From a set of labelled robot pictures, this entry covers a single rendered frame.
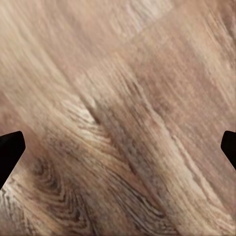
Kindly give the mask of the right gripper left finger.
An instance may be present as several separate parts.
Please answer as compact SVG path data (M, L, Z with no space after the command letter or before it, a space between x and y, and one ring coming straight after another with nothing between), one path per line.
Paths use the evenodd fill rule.
M0 189L26 149L21 131L0 137Z

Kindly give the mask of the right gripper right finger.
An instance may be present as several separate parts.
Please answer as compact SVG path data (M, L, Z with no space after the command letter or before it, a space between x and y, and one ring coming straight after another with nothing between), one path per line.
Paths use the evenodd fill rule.
M221 149L236 169L236 132L225 131L221 142Z

